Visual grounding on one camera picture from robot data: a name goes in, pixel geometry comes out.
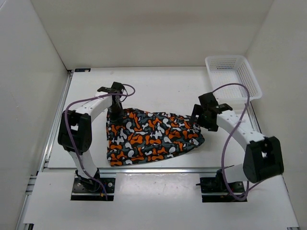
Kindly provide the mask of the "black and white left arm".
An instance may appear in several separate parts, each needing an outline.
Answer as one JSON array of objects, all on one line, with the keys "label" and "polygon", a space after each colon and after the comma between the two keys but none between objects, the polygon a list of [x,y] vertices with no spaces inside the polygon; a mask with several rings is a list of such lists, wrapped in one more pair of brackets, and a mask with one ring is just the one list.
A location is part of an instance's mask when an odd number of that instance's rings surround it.
[{"label": "black and white left arm", "polygon": [[93,98],[72,102],[61,115],[58,143],[72,157],[80,183],[90,192],[100,188],[99,170],[89,148],[92,144],[92,122],[105,110],[112,120],[123,116],[121,97],[125,86],[114,82],[110,88],[100,87]]}]

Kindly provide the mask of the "left side aluminium rail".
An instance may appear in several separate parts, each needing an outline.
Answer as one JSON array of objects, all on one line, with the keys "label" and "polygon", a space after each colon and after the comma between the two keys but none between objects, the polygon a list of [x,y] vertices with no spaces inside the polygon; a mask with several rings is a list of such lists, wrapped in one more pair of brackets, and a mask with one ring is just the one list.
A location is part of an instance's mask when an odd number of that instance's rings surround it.
[{"label": "left side aluminium rail", "polygon": [[53,121],[52,121],[52,125],[49,131],[49,135],[47,137],[47,140],[45,142],[43,151],[42,151],[42,155],[41,155],[41,160],[40,163],[38,164],[38,168],[36,171],[36,175],[38,175],[38,173],[42,172],[44,170],[45,164],[49,161],[50,158],[50,154],[52,151],[52,147],[53,147],[53,143],[55,141],[56,138],[56,133],[57,133],[57,129],[61,120],[61,114],[62,114],[62,109],[64,108],[65,102],[66,102],[66,98],[67,98],[67,94],[69,91],[69,87],[71,84],[71,80],[73,77],[73,73],[74,70],[68,70],[68,75],[67,75],[67,79],[66,79],[66,83],[63,87],[62,93],[60,95],[60,99],[59,99],[59,103],[58,106],[56,108],[56,112],[55,115],[53,117]]}]

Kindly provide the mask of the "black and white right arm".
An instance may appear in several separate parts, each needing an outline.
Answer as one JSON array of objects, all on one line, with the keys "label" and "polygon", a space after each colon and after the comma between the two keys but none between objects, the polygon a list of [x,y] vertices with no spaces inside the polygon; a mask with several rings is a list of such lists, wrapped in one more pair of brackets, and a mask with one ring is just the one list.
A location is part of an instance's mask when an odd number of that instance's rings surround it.
[{"label": "black and white right arm", "polygon": [[267,137],[241,122],[232,107],[218,104],[212,92],[199,96],[190,121],[216,132],[225,130],[245,151],[242,164],[222,170],[215,185],[220,191],[227,191],[234,182],[258,183],[281,175],[284,172],[281,144],[276,137]]}]

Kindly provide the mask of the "aluminium table edge rail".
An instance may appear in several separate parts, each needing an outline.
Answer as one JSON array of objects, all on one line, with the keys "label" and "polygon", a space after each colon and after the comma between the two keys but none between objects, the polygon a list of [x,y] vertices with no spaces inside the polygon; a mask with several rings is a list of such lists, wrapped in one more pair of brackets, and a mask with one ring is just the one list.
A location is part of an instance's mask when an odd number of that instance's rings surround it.
[{"label": "aluminium table edge rail", "polygon": [[101,174],[106,173],[216,173],[220,169],[219,167],[207,167],[207,168],[135,168],[135,167],[109,167],[109,168],[99,168]]}]

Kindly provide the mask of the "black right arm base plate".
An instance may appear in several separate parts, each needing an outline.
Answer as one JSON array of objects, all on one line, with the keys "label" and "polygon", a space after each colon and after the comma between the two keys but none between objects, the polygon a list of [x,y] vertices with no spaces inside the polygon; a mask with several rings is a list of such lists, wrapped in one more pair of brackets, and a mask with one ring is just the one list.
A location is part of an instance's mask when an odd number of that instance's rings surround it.
[{"label": "black right arm base plate", "polygon": [[[220,185],[214,177],[201,177],[200,182],[196,184],[201,188],[201,197],[203,203],[229,203],[238,202],[227,190],[224,184]],[[229,184],[230,189],[236,196],[243,196],[245,188],[242,182]]]}]

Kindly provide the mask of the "orange camouflage shorts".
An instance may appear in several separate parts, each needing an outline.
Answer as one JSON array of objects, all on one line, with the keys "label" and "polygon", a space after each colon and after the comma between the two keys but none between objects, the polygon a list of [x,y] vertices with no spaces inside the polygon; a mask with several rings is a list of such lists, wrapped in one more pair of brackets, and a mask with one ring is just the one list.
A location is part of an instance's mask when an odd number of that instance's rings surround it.
[{"label": "orange camouflage shorts", "polygon": [[106,158],[110,166],[124,166],[174,158],[200,147],[205,139],[189,115],[123,110],[123,117],[106,116]]}]

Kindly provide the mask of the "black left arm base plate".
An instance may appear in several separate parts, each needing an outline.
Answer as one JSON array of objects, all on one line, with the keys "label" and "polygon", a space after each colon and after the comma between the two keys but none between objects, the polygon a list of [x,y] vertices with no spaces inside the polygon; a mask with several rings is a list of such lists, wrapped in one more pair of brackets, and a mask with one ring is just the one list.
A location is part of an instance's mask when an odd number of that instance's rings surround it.
[{"label": "black left arm base plate", "polygon": [[115,177],[101,177],[101,183],[104,185],[106,195],[97,182],[88,184],[75,175],[71,190],[72,201],[113,201],[115,193],[116,179]]}]

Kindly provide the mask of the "black corner label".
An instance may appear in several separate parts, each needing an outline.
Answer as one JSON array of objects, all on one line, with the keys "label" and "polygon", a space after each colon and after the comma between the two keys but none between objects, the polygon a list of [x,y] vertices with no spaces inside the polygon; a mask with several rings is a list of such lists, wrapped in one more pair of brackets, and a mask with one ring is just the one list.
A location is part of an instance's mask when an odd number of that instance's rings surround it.
[{"label": "black corner label", "polygon": [[90,72],[91,68],[76,68],[74,72]]}]

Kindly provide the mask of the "white perforated plastic basket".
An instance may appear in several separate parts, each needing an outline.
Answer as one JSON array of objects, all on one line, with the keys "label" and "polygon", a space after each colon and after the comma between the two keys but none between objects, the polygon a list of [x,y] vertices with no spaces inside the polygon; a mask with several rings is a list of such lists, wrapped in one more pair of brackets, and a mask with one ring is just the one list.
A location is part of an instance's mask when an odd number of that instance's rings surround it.
[{"label": "white perforated plastic basket", "polygon": [[260,99],[262,90],[244,56],[219,55],[205,58],[209,79],[213,89],[232,84],[214,93],[217,100],[228,104],[242,104],[247,100],[248,89],[250,100]]}]

